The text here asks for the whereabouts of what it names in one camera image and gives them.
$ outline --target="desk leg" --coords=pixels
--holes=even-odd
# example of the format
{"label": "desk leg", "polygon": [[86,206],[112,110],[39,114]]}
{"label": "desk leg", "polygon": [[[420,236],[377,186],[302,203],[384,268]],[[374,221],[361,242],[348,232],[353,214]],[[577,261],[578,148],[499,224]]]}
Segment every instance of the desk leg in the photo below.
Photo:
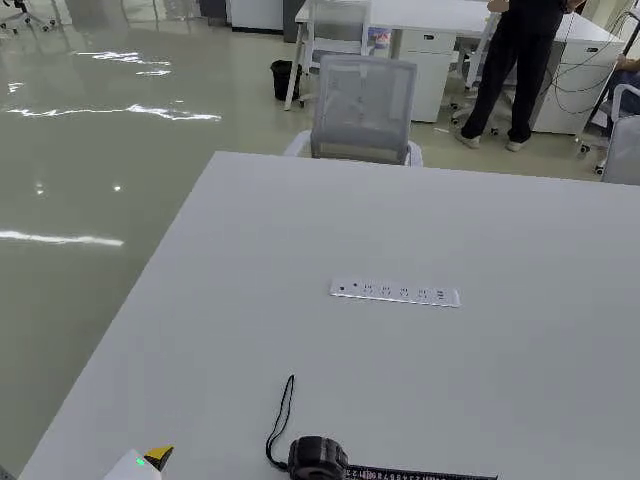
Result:
{"label": "desk leg", "polygon": [[400,58],[400,45],[402,44],[402,30],[394,29],[391,32],[391,43],[389,44],[389,58],[398,60]]}
{"label": "desk leg", "polygon": [[296,53],[293,56],[293,62],[291,63],[291,74],[289,75],[289,87],[287,88],[287,99],[284,102],[285,111],[291,109],[291,102],[293,101],[293,91],[296,86],[296,77],[298,75],[298,64],[300,63],[300,54],[302,52],[302,29],[304,24],[298,24],[298,39],[296,40]]}

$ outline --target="office chair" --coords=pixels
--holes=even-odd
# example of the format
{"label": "office chair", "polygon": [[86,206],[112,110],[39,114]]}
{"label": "office chair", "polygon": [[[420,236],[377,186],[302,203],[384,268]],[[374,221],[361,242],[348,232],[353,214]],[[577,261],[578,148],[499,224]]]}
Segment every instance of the office chair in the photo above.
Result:
{"label": "office chair", "polygon": [[[369,0],[311,0],[299,60],[305,76],[308,78],[312,71],[320,68],[320,60],[325,55],[371,55],[375,44],[369,43],[370,18]],[[301,96],[300,106],[304,107],[305,101],[314,97],[315,94]],[[290,98],[287,96],[285,110],[291,107]]]}
{"label": "office chair", "polygon": [[423,166],[420,147],[409,141],[416,76],[409,62],[323,57],[313,129],[299,133],[284,155],[299,156],[310,145],[313,158]]}
{"label": "office chair", "polygon": [[602,181],[640,185],[640,115],[615,123]]}
{"label": "office chair", "polygon": [[[491,39],[498,27],[500,16],[501,14],[499,13],[490,14],[487,19],[487,25],[482,33],[482,37],[480,38],[480,42],[476,47],[469,48],[469,45],[464,43],[460,45],[458,67],[456,70],[465,80],[465,92],[476,89],[482,81],[482,71],[484,70],[484,64],[487,59],[489,46],[491,45]],[[514,66],[513,70],[505,80],[504,87],[514,88],[516,86],[516,68],[517,67]],[[468,95],[465,97],[465,102],[462,105],[455,101],[451,102],[451,109],[454,110],[453,115],[451,115],[451,123],[453,125],[459,125],[461,117],[471,114],[476,98],[477,94]],[[504,89],[502,91],[502,98],[507,103],[511,103],[511,99],[508,97]],[[493,114],[489,118],[489,127],[491,135],[498,135],[500,133]]]}
{"label": "office chair", "polygon": [[592,143],[594,147],[607,148],[607,156],[596,165],[595,173],[603,175],[603,182],[640,185],[640,149],[638,148],[640,146],[638,144],[640,115],[622,110],[622,94],[625,92],[640,97],[640,90],[637,88],[631,85],[618,85],[613,91],[613,100],[600,106],[600,109],[611,118],[614,126],[611,139],[600,139]]}
{"label": "office chair", "polygon": [[[10,7],[11,6],[11,4],[9,3],[10,1],[11,0],[2,0],[2,3],[4,3],[7,7]],[[0,19],[0,28],[2,28],[3,30],[6,28],[11,28],[13,30],[13,33],[17,34],[18,29],[15,27],[10,27],[9,25],[9,22],[13,22],[14,20],[24,21],[24,23],[26,23],[27,25],[37,24],[42,28],[42,31],[44,32],[48,32],[50,27],[53,27],[56,24],[56,21],[53,19],[50,19],[48,22],[45,22],[44,20],[41,20],[40,18],[30,13],[27,10],[27,5],[25,3],[25,0],[13,0],[13,6],[15,8],[19,8],[20,12],[16,13],[15,15],[11,15],[10,17]]]}

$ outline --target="black pants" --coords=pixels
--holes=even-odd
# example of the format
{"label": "black pants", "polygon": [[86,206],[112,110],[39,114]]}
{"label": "black pants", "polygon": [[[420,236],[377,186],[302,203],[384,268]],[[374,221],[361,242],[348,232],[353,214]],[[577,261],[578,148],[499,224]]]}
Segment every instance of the black pants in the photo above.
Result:
{"label": "black pants", "polygon": [[484,131],[493,107],[500,96],[507,75],[518,61],[518,85],[513,103],[512,128],[509,138],[526,142],[531,137],[529,120],[545,77],[555,35],[526,31],[517,18],[503,14],[491,40],[482,72],[478,99],[462,135],[474,138]]}

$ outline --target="person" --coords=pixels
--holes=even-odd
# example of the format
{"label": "person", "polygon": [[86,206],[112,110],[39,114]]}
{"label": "person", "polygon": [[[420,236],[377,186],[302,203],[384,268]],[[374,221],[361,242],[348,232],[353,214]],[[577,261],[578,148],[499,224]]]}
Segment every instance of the person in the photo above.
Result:
{"label": "person", "polygon": [[[609,82],[609,100],[613,100],[613,91],[618,85],[631,85],[640,89],[640,60],[620,55]],[[633,115],[640,115],[640,97],[630,92],[623,93],[620,108]]]}
{"label": "person", "polygon": [[562,17],[585,0],[491,0],[489,11],[502,13],[493,35],[473,112],[456,138],[480,148],[480,136],[502,85],[518,62],[516,97],[507,149],[519,151],[531,137],[529,121],[544,80],[551,47]]}

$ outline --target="gray mesh chair back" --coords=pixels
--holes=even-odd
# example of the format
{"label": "gray mesh chair back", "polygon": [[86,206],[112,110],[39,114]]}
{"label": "gray mesh chair back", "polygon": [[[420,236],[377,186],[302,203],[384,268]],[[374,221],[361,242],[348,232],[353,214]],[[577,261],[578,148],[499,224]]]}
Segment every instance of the gray mesh chair back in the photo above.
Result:
{"label": "gray mesh chair back", "polygon": [[324,57],[311,155],[404,163],[415,82],[413,63],[354,55]]}
{"label": "gray mesh chair back", "polygon": [[310,0],[309,39],[358,42],[366,48],[370,17],[368,0]]}
{"label": "gray mesh chair back", "polygon": [[602,181],[640,185],[640,115],[615,123]]}

